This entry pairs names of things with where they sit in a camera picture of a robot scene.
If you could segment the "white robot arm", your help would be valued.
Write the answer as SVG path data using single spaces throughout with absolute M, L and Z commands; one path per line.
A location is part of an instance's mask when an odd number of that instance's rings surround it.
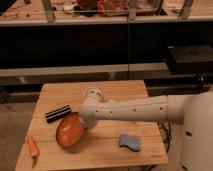
M 87 129 L 98 120 L 157 122 L 184 125 L 179 171 L 213 171 L 213 92 L 163 95 L 124 101 L 103 101 L 103 93 L 85 93 L 79 114 Z

